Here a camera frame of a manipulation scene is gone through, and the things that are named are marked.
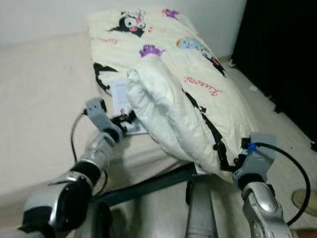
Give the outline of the black cabinet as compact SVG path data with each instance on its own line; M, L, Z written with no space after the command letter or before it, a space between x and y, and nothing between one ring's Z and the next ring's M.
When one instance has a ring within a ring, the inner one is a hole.
M232 59L276 113L317 134L317 0L247 0Z

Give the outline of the white printed booklet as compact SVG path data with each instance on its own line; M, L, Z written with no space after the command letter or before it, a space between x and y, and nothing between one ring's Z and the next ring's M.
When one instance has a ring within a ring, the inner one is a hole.
M113 116L119 116L123 113L130 113L133 110L131 105L128 102L127 93L126 93L126 84L125 80L112 81L110 86L110 93L112 97L113 105ZM137 134L148 134L149 132L144 128L141 121L136 119L134 120L133 125L125 124L128 132L127 135L137 135Z

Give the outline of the grey robot leg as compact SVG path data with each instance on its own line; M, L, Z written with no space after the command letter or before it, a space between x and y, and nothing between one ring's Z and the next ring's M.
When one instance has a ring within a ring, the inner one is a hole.
M218 238L208 177L195 177L186 188L188 218L185 238Z

